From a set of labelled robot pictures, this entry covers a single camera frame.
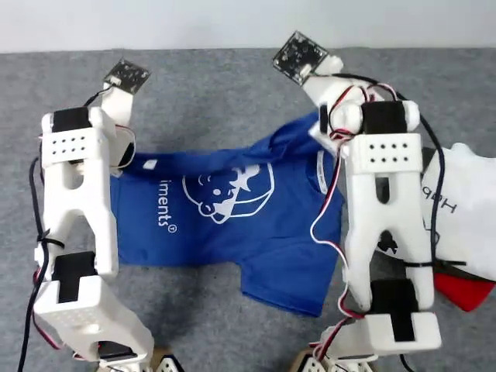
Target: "cartoon hamster logo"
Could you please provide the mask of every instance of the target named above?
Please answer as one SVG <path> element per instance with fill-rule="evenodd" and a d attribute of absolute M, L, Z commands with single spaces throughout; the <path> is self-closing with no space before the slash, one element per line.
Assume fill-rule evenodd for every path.
<path fill-rule="evenodd" d="M 183 189 L 200 215 L 222 224 L 231 218 L 256 215 L 274 193 L 274 172 L 270 164 L 263 164 L 183 177 Z"/>

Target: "blue t-shirt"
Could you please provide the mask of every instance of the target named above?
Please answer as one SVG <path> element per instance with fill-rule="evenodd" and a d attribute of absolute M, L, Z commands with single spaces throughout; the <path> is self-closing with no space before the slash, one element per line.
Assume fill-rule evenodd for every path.
<path fill-rule="evenodd" d="M 281 128 L 284 139 L 275 133 L 247 149 L 138 154 L 111 183 L 121 262 L 234 262 L 245 295 L 320 315 L 336 252 L 309 235 L 324 199 L 322 179 L 329 184 L 332 173 L 332 157 L 318 154 L 307 134 L 314 118 Z M 143 169 L 148 160 L 153 169 Z M 317 236 L 339 241 L 342 203 L 336 193 Z"/>

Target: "gray carpet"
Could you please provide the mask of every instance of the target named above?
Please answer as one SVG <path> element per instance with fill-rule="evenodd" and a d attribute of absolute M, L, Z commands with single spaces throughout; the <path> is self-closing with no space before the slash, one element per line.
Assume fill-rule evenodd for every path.
<path fill-rule="evenodd" d="M 44 113 L 80 105 L 100 88 L 121 57 L 148 67 L 152 77 L 136 97 L 133 128 L 140 150 L 216 149 L 248 145 L 313 109 L 295 84 L 270 65 L 274 50 L 105 51 L 0 55 L 0 360 L 16 369 L 30 278 L 35 227 L 27 171 L 36 155 Z M 348 71 L 381 78 L 416 100 L 444 146 L 465 142 L 496 157 L 496 50 L 340 50 Z M 78 226 L 70 249 L 90 242 Z M 375 257 L 384 276 L 399 267 Z M 243 297 L 234 264 L 200 269 L 123 267 L 115 292 L 169 345 L 186 371 L 284 371 L 324 327 L 340 319 L 339 275 L 323 317 L 282 312 Z M 437 296 L 443 348 L 410 356 L 417 371 L 494 370 L 496 294 L 473 313 Z M 381 370 L 401 370 L 385 358 Z M 25 371 L 89 370 L 69 351 L 52 352 L 33 333 Z"/>

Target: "red cloth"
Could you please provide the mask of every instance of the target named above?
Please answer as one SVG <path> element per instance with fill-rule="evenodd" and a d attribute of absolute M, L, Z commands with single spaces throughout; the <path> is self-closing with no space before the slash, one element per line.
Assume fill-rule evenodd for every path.
<path fill-rule="evenodd" d="M 477 308 L 494 287 L 494 283 L 490 281 L 474 281 L 441 273 L 434 273 L 434 285 L 465 312 Z"/>

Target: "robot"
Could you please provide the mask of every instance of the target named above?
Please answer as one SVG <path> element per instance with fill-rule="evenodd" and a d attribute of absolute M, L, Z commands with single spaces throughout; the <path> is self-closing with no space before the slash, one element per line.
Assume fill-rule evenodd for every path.
<path fill-rule="evenodd" d="M 343 62 L 299 32 L 273 64 L 319 108 L 319 121 L 309 135 L 337 158 L 326 202 L 336 187 L 341 159 L 346 164 L 350 229 L 344 250 L 312 235 L 343 258 L 346 286 L 338 306 L 346 317 L 324 331 L 313 345 L 317 353 L 303 359 L 299 370 L 371 371 L 367 362 L 379 356 L 441 347 L 436 315 L 429 312 L 435 257 L 422 220 L 422 144 L 413 132 L 421 122 L 419 107 L 398 100 L 387 84 L 340 74 Z M 379 88 L 393 100 L 385 101 Z M 379 180 L 386 181 L 387 200 L 377 195 Z M 370 281 L 370 261 L 384 231 L 408 259 L 405 279 Z M 344 309 L 348 289 L 362 313 Z"/>
<path fill-rule="evenodd" d="M 421 142 L 413 133 L 420 121 L 418 106 L 384 101 L 377 90 L 381 86 L 339 76 L 343 62 L 300 33 L 277 53 L 274 66 L 319 107 L 319 121 L 309 134 L 335 155 L 338 172 L 344 159 L 350 211 L 345 249 L 328 244 L 345 263 L 339 308 L 346 317 L 322 333 L 315 344 L 318 352 L 304 358 L 297 370 L 370 371 L 368 362 L 379 356 L 439 348 L 437 318 L 429 312 L 434 289 L 432 252 L 422 224 Z M 121 60 L 87 104 L 42 120 L 44 213 L 38 223 L 35 260 L 40 268 L 32 314 L 56 329 L 74 357 L 118 372 L 153 371 L 151 332 L 107 285 L 119 271 L 109 177 L 132 161 L 134 137 L 128 127 L 133 98 L 149 76 Z M 102 105 L 89 107 L 98 96 Z M 334 178 L 327 201 L 336 188 Z M 385 203 L 377 199 L 378 178 L 388 179 Z M 66 252 L 64 241 L 81 215 L 95 234 L 95 251 Z M 384 230 L 405 250 L 407 278 L 370 282 L 370 260 Z M 345 309 L 348 288 L 362 313 Z M 29 334 L 28 319 L 26 327 Z M 182 371 L 172 356 L 164 356 L 156 370 Z"/>

